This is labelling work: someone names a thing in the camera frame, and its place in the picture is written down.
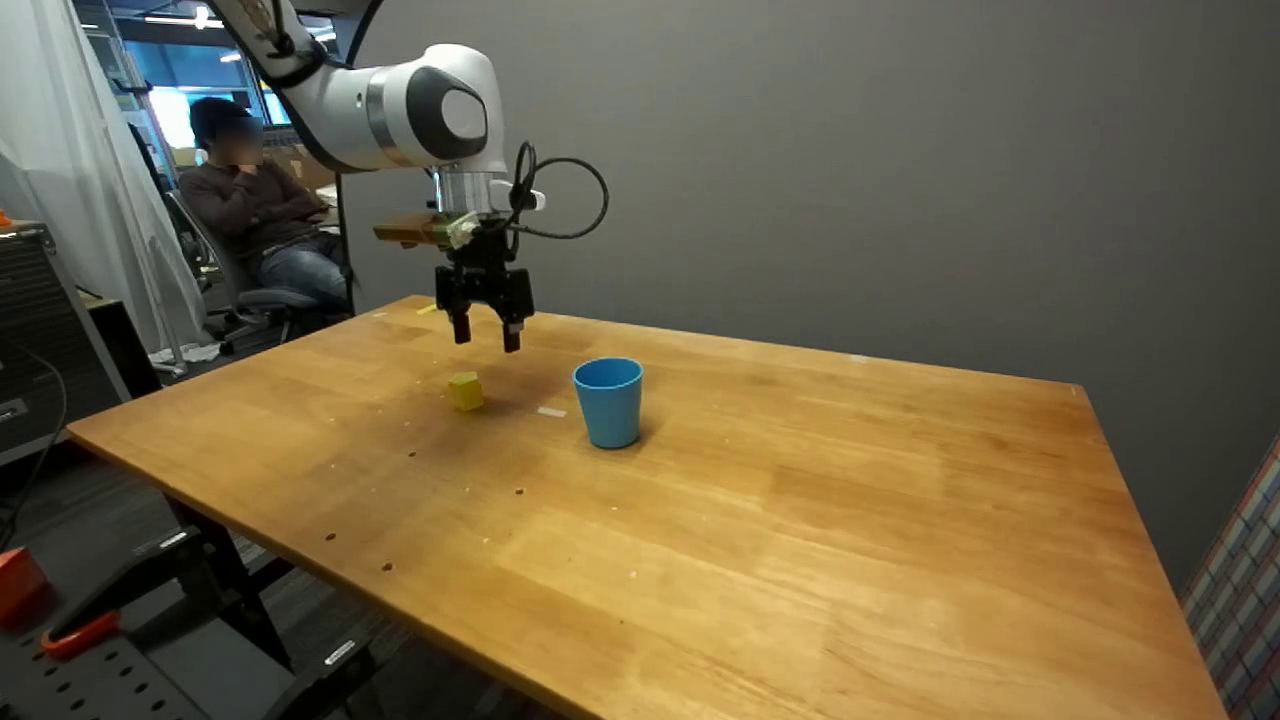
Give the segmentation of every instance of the table leg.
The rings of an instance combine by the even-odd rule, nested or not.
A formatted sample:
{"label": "table leg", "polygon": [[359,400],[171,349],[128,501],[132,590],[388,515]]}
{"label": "table leg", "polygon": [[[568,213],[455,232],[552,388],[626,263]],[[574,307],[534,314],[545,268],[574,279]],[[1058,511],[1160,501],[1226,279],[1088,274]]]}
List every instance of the table leg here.
{"label": "table leg", "polygon": [[[207,541],[207,576],[212,588],[203,579],[195,579],[192,571],[182,576],[187,601],[212,601],[219,603],[219,618],[228,618],[244,641],[254,641],[262,653],[269,653],[282,669],[294,669],[290,646],[262,601],[264,579],[254,576],[236,552],[236,541],[228,526],[212,524],[207,515],[192,511],[182,501],[170,501],[171,515],[184,526],[201,526],[201,537]],[[283,576],[290,563],[273,560],[264,569],[269,579]]]}

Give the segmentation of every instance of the red object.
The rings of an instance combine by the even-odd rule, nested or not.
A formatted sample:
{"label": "red object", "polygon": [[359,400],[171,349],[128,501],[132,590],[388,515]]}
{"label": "red object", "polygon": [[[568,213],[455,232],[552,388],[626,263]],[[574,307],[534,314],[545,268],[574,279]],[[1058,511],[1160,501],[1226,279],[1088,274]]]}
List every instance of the red object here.
{"label": "red object", "polygon": [[0,552],[0,629],[38,614],[54,601],[54,588],[31,552]]}
{"label": "red object", "polygon": [[82,629],[70,633],[70,635],[57,635],[57,641],[45,635],[42,646],[45,646],[45,657],[54,657],[54,658],[71,658],[71,657],[88,653],[93,644],[115,635],[115,618],[122,618],[122,610],[104,610],[104,614],[82,625]]}

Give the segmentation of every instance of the yellow object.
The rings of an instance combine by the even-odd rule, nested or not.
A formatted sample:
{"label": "yellow object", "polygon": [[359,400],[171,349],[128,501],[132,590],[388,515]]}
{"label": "yellow object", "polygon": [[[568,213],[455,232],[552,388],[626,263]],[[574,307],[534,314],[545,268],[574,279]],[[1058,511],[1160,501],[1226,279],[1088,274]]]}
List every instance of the yellow object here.
{"label": "yellow object", "polygon": [[453,405],[455,410],[475,410],[475,406],[484,406],[481,374],[475,374],[475,373],[455,373],[455,374],[447,374],[447,405]]}
{"label": "yellow object", "polygon": [[371,225],[378,241],[415,248],[415,242],[438,242],[438,248],[465,248],[475,235],[481,219],[475,217],[400,217]]}

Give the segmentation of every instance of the black cable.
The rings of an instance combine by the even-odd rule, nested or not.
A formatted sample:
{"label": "black cable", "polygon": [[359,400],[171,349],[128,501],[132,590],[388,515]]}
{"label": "black cable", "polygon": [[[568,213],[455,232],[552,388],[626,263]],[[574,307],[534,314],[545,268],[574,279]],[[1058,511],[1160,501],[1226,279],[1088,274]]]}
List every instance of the black cable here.
{"label": "black cable", "polygon": [[273,22],[276,22],[276,50],[294,56],[298,46],[294,46],[294,35],[283,31],[283,4],[282,0],[273,0]]}
{"label": "black cable", "polygon": [[31,353],[31,349],[23,349],[23,342],[11,342],[11,339],[0,339],[0,342],[31,354],[31,361],[57,378],[57,400],[61,400],[57,421],[54,421],[54,432],[49,432],[42,455],[31,460],[29,481],[11,491],[9,505],[0,505],[0,547],[5,547],[5,544],[16,537],[16,515],[19,515],[23,491],[42,481],[42,466],[45,466],[54,443],[57,443],[57,440],[66,435],[66,427],[70,427],[71,393],[70,393],[66,373],[61,373],[49,354],[42,354],[42,353]]}
{"label": "black cable", "polygon": [[[525,227],[520,217],[525,217],[525,208],[534,208],[535,176],[539,176],[545,166],[555,166],[555,165],[583,166],[583,173],[600,183],[600,213],[595,213],[592,225],[583,225],[583,227],[577,227],[577,232]],[[513,208],[517,208],[517,213],[513,213],[517,248],[520,248],[520,232],[539,235],[539,241],[583,241],[583,235],[592,235],[592,232],[605,225],[605,217],[608,217],[608,181],[600,176],[595,165],[589,165],[589,160],[581,160],[581,155],[550,155],[550,160],[535,160],[535,149],[534,149],[534,142],[520,142],[520,150],[517,150]]]}

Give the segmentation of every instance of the window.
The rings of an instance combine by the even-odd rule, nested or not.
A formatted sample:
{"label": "window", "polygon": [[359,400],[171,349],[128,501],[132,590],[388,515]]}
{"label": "window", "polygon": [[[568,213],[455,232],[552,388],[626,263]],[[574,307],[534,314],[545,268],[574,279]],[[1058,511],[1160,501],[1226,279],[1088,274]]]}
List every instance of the window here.
{"label": "window", "polygon": [[149,104],[170,149],[195,149],[187,106],[226,95],[264,127],[290,125],[282,95],[254,70],[236,43],[128,40],[132,69],[152,83]]}

